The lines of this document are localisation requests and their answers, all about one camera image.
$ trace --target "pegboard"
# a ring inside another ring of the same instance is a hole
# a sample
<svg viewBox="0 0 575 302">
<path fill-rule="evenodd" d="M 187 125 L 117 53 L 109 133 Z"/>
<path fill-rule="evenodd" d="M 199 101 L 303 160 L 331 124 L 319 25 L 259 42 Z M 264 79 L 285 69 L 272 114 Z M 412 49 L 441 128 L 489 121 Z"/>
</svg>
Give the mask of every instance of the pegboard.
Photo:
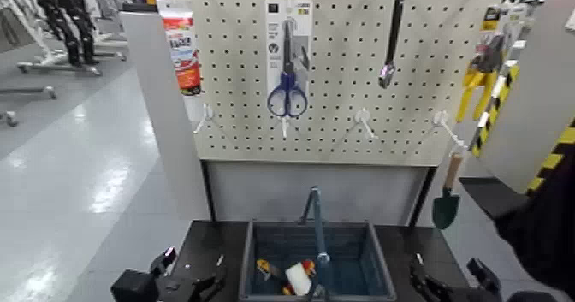
<svg viewBox="0 0 575 302">
<path fill-rule="evenodd" d="M 437 165 L 487 6 L 499 0 L 406 0 L 388 89 L 377 84 L 394 0 L 313 0 L 309 109 L 287 138 L 266 106 L 265 0 L 191 0 L 213 120 L 196 135 L 210 160 Z M 370 111 L 367 139 L 353 119 Z"/>
</svg>

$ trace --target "yellow tool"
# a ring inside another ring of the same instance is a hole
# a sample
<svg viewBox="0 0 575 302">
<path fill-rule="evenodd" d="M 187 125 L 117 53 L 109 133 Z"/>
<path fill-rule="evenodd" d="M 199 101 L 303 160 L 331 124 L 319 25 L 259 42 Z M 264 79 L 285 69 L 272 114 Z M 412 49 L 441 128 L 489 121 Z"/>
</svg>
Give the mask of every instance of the yellow tool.
<svg viewBox="0 0 575 302">
<path fill-rule="evenodd" d="M 463 78 L 463 87 L 465 90 L 461 98 L 461 103 L 459 104 L 457 116 L 455 117 L 457 122 L 462 122 L 465 118 L 473 90 L 480 86 L 483 86 L 483 94 L 473 111 L 473 120 L 479 120 L 481 114 L 487 107 L 491 90 L 497 81 L 499 68 L 503 62 L 503 56 L 501 54 L 503 43 L 504 37 L 502 35 L 495 35 L 489 42 L 489 45 L 485 46 L 485 52 L 476 56 L 467 67 L 465 77 Z"/>
<path fill-rule="evenodd" d="M 459 104 L 459 110 L 457 111 L 457 117 L 455 118 L 457 122 L 462 122 L 465 118 L 465 113 L 467 111 L 467 106 L 471 101 L 473 90 L 480 86 L 484 86 L 481 98 L 473 110 L 473 120 L 479 120 L 481 114 L 485 110 L 485 107 L 487 107 L 487 103 L 489 102 L 489 97 L 491 95 L 491 90 L 493 89 L 493 85 L 495 84 L 496 80 L 497 71 L 493 71 L 491 73 L 483 73 L 476 69 L 467 69 L 467 73 L 463 79 L 463 87 L 465 90 L 463 91 L 461 104 Z"/>
</svg>

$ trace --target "product package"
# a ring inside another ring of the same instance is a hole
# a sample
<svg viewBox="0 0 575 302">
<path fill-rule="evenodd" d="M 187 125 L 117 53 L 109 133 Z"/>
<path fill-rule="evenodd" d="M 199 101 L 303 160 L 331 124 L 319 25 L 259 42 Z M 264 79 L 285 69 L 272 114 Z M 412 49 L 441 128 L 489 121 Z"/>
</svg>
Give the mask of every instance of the product package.
<svg viewBox="0 0 575 302">
<path fill-rule="evenodd" d="M 166 31 L 181 94 L 198 95 L 202 91 L 191 4 L 183 0 L 157 0 L 157 8 L 163 19 L 163 28 Z"/>
<path fill-rule="evenodd" d="M 291 61 L 296 73 L 297 84 L 309 96 L 309 71 L 311 30 L 313 28 L 313 1 L 293 0 L 288 6 L 286 0 L 266 0 L 266 43 L 267 43 L 267 90 L 272 93 L 280 85 L 284 33 L 283 26 L 289 22 L 291 29 Z"/>
</svg>

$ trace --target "tiled floor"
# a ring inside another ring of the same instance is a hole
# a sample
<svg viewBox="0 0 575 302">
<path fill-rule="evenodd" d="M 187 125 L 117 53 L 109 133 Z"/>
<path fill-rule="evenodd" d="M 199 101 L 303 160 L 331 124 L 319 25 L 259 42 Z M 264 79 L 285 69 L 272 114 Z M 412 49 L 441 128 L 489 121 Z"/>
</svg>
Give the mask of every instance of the tiled floor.
<svg viewBox="0 0 575 302">
<path fill-rule="evenodd" d="M 29 59 L 33 45 L 2 54 Z M 0 126 L 0 301 L 112 301 L 126 268 L 146 270 L 178 247 L 190 221 L 168 196 L 135 70 L 103 62 L 104 76 L 30 73 L 2 62 L 2 84 L 53 85 L 56 101 L 3 97 L 21 125 Z M 490 221 L 460 187 L 455 224 L 444 232 L 458 263 L 482 259 L 503 293 L 548 290 L 520 267 Z M 471 275 L 465 273 L 473 282 Z M 560 301 L 561 293 L 550 290 Z"/>
<path fill-rule="evenodd" d="M 53 84 L 60 98 L 4 99 L 21 124 L 0 129 L 0 300 L 63 301 L 157 162 L 156 141 L 128 64 L 103 62 L 101 78 L 11 66 L 3 85 Z"/>
</svg>

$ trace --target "hanging product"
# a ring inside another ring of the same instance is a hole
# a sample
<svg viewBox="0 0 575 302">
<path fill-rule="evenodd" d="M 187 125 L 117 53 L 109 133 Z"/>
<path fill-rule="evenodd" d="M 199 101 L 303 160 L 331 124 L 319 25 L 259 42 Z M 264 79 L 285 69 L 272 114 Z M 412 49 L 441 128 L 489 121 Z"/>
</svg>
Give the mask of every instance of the hanging product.
<svg viewBox="0 0 575 302">
<path fill-rule="evenodd" d="M 175 75 L 181 94 L 201 93 L 199 82 L 198 43 L 193 27 L 193 12 L 188 1 L 157 1 L 163 19 Z"/>
<path fill-rule="evenodd" d="M 307 109 L 312 28 L 310 0 L 266 0 L 268 109 L 298 117 Z"/>
<path fill-rule="evenodd" d="M 395 0 L 394 12 L 391 18 L 391 29 L 389 30 L 388 54 L 385 57 L 385 64 L 379 73 L 379 86 L 387 89 L 395 73 L 395 49 L 397 48 L 397 38 L 400 35 L 401 16 L 403 15 L 403 0 Z"/>
<path fill-rule="evenodd" d="M 476 54 L 469 63 L 463 79 L 463 97 L 455 120 L 462 122 L 465 118 L 467 106 L 471 101 L 473 90 L 483 86 L 483 94 L 473 111 L 473 120 L 479 117 L 487 107 L 491 90 L 497 81 L 497 74 L 503 63 L 503 50 L 505 48 L 505 35 L 496 31 L 501 11 L 490 7 L 485 13 L 482 24 L 482 38 L 476 46 Z"/>
<path fill-rule="evenodd" d="M 268 109 L 277 116 L 297 117 L 307 109 L 307 97 L 293 71 L 290 22 L 283 23 L 283 63 L 280 85 L 268 96 Z"/>
</svg>

